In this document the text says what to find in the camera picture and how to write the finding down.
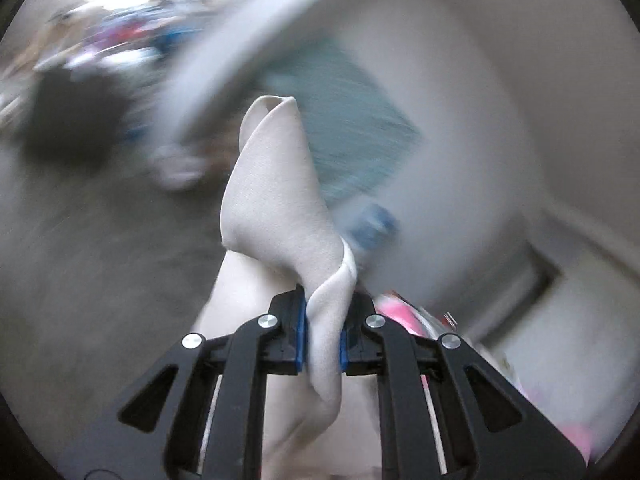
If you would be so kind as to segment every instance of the white wall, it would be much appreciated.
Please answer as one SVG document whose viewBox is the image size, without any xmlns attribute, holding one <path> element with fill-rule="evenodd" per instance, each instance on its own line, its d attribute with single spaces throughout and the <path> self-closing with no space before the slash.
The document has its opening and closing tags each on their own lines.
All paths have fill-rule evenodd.
<svg viewBox="0 0 640 480">
<path fill-rule="evenodd" d="M 494 67 L 440 0 L 370 0 L 337 29 L 424 140 L 375 200 L 400 222 L 364 282 L 432 305 L 505 224 L 540 205 L 530 132 Z M 335 212 L 348 224 L 367 199 Z"/>
<path fill-rule="evenodd" d="M 640 254 L 640 34 L 620 1 L 445 1 L 532 125 L 553 201 Z"/>
</svg>

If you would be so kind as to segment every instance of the blurry background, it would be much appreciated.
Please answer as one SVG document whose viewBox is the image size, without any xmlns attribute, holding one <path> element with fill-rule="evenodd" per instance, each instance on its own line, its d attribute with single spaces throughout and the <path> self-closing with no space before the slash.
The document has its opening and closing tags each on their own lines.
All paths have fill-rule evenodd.
<svg viewBox="0 0 640 480">
<path fill-rule="evenodd" d="M 242 115 L 298 101 L 364 286 L 599 458 L 638 403 L 620 0 L 26 0 L 0 43 L 0 388 L 47 457 L 193 322 Z"/>
</svg>

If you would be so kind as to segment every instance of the teal mat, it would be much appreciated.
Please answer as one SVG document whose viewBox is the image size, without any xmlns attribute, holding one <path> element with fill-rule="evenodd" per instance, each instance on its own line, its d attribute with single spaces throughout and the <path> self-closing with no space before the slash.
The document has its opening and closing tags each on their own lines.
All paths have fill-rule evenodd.
<svg viewBox="0 0 640 480">
<path fill-rule="evenodd" d="M 327 203 L 370 192 L 398 170 L 421 135 L 333 40 L 272 63 L 265 92 L 298 102 Z"/>
</svg>

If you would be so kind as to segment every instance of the gray carpet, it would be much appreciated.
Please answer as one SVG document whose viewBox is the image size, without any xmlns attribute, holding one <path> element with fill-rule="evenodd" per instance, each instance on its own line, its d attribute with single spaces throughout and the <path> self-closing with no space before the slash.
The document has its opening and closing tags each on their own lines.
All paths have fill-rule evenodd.
<svg viewBox="0 0 640 480">
<path fill-rule="evenodd" d="M 90 174 L 0 148 L 0 390 L 50 460 L 190 328 L 222 262 L 222 185 L 167 195 L 128 150 Z"/>
</svg>

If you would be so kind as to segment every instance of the white cloth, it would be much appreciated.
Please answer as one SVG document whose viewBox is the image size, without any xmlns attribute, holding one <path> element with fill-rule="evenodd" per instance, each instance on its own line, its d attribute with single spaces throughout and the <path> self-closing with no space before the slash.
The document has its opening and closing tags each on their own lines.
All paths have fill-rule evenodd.
<svg viewBox="0 0 640 480">
<path fill-rule="evenodd" d="M 207 338 L 234 332 L 265 313 L 275 294 L 304 286 L 305 372 L 270 376 L 267 387 L 262 477 L 280 480 L 340 410 L 340 330 L 356 267 L 320 196 L 295 99 L 259 98 L 242 121 L 239 145 L 220 211 L 228 253 L 194 330 Z"/>
</svg>

